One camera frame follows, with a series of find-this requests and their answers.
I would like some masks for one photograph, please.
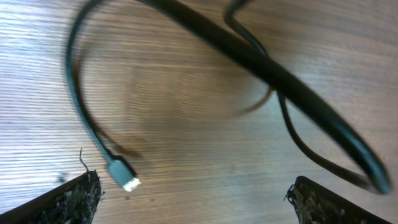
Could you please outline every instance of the usb connector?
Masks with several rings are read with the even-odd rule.
[[[112,158],[107,169],[116,183],[128,192],[133,191],[139,184],[141,184],[139,179],[136,177],[137,174],[134,169],[121,156]]]

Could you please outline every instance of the black cable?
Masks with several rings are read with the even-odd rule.
[[[242,8],[244,4],[247,3],[248,0],[232,0],[231,4],[227,7],[224,13],[224,21],[227,25],[238,33],[241,37],[246,39],[254,48],[256,48],[260,53],[268,57],[268,53],[265,50],[264,46],[260,43],[260,41],[252,35],[246,28],[244,28],[233,16],[237,10]],[[285,124],[287,130],[292,137],[294,143],[296,143],[297,147],[313,162],[318,164],[319,166],[325,168],[331,173],[337,175],[338,177],[351,182],[352,184],[361,187],[362,189],[377,193],[377,190],[373,187],[370,181],[355,172],[352,172],[348,169],[345,169],[339,165],[334,164],[333,162],[319,156],[317,153],[313,152],[300,138],[297,134],[292,121],[289,116],[289,111],[287,110],[286,105],[286,97],[280,92],[277,91],[280,108],[282,110],[282,115],[285,120]]]
[[[67,45],[66,55],[66,71],[67,80],[73,103],[81,117],[83,124],[93,138],[95,144],[104,154],[107,161],[112,161],[112,153],[107,150],[102,140],[98,137],[98,131],[95,129],[95,124],[91,119],[89,113],[84,107],[83,100],[78,94],[80,89],[78,81],[74,76],[74,61],[73,44],[75,43],[76,34],[79,26],[86,15],[103,0],[90,0],[84,8],[79,12],[78,17],[72,27],[70,38]],[[244,68],[251,71],[255,76],[267,82],[278,91],[279,100],[281,102],[282,113],[289,129],[290,135],[293,137],[299,148],[313,161],[317,162],[332,173],[340,176],[351,182],[354,179],[354,184],[358,186],[373,185],[375,191],[381,194],[387,194],[391,191],[391,181],[381,161],[377,158],[375,153],[363,141],[363,139],[353,130],[353,128],[346,123],[330,106],[328,106],[316,93],[309,89],[298,78],[284,69],[269,57],[265,57],[265,49],[256,41],[255,37],[247,30],[238,27],[240,33],[248,40],[251,40],[252,46],[244,43],[234,35],[220,28],[201,14],[183,5],[175,0],[139,0],[148,4],[192,31],[194,34],[207,41],[227,57],[234,60]],[[368,175],[370,181],[365,180],[361,182],[361,178],[353,172],[344,168],[339,168],[337,165],[328,160],[316,155],[310,149],[306,149],[306,145],[295,133],[292,123],[287,114],[287,108],[283,107],[284,96],[286,96],[292,103],[301,109],[309,118],[314,120],[319,127],[321,127],[327,134],[329,134],[347,153],[354,159],[354,161],[362,168]]]

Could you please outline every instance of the cord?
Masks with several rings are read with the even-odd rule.
[[[248,0],[232,0],[231,4],[226,8],[224,13],[224,21],[225,23],[236,33],[238,33],[241,37],[247,40],[256,50],[258,50],[261,54],[268,57],[267,50],[260,43],[260,41],[252,35],[246,28],[244,28],[233,16],[237,10],[242,8]],[[330,171],[332,174],[337,175],[338,177],[351,182],[352,184],[361,187],[362,189],[368,190],[373,193],[377,193],[377,190],[373,187],[370,181],[355,172],[352,172],[348,169],[345,169],[335,163],[319,156],[317,153],[313,152],[300,138],[297,134],[292,121],[289,116],[289,111],[286,105],[286,97],[280,92],[277,91],[277,96],[279,99],[280,108],[282,110],[282,115],[285,120],[285,124],[287,130],[292,137],[294,143],[296,143],[297,147],[313,162],[318,164],[319,166],[325,168]]]
[[[233,7],[229,10],[229,14],[227,14],[226,18],[232,18],[232,20],[230,20],[230,26],[233,27],[233,29],[235,28],[238,30],[237,33],[240,33],[249,41],[249,43],[251,43],[251,45],[243,42],[201,14],[176,0],[138,1],[154,7],[168,15],[180,25],[192,31],[194,34],[211,44],[214,48],[224,53],[227,57],[248,69],[253,75],[277,89],[282,114],[284,115],[289,133],[302,152],[312,161],[335,175],[366,190],[380,194],[388,194],[391,191],[391,181],[387,170],[371,148],[354,131],[354,129],[316,93],[309,89],[309,87],[277,62],[267,57],[267,52],[259,41],[243,26],[239,26],[240,24],[233,19],[233,12],[240,8],[240,6],[242,6],[246,1],[235,1],[235,5],[232,5]],[[101,2],[103,2],[103,0],[89,0],[79,12],[75,22],[73,23],[65,58],[67,82],[72,102],[75,105],[83,125],[108,162],[108,172],[120,186],[122,186],[122,183],[125,183],[128,185],[128,189],[130,189],[132,185],[135,187],[139,184],[139,181],[135,178],[136,174],[133,170],[128,171],[128,164],[126,164],[126,161],[120,157],[115,157],[112,152],[106,148],[101,138],[98,136],[99,130],[96,129],[94,121],[84,106],[80,93],[80,86],[76,79],[78,71],[76,71],[76,67],[72,59],[73,45],[81,23],[87,14]],[[287,97],[309,118],[317,123],[319,127],[329,134],[329,136],[331,136],[332,139],[334,139],[348,153],[348,155],[354,159],[354,161],[368,175],[369,179],[364,179],[362,176],[355,174],[354,172],[339,167],[311,151],[294,130],[285,105],[285,97]]]

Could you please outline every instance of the brown wooden surface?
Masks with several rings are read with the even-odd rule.
[[[184,3],[226,27],[227,0]],[[338,179],[290,139],[267,85],[157,11],[109,1],[87,22],[86,102],[141,175],[119,189],[70,102],[63,55],[83,1],[0,1],[0,212],[54,188],[59,173],[97,169],[106,191],[95,223],[297,223],[282,199],[305,175],[398,223],[398,194]],[[398,2],[254,1],[237,18],[276,61],[346,118],[398,180]],[[294,107],[308,145],[355,165]]]

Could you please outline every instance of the metal connector tip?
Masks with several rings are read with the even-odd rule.
[[[141,181],[139,181],[138,178],[134,178],[134,179],[130,180],[128,183],[124,184],[123,188],[127,192],[132,192],[132,190],[134,190],[139,184],[141,184]]]

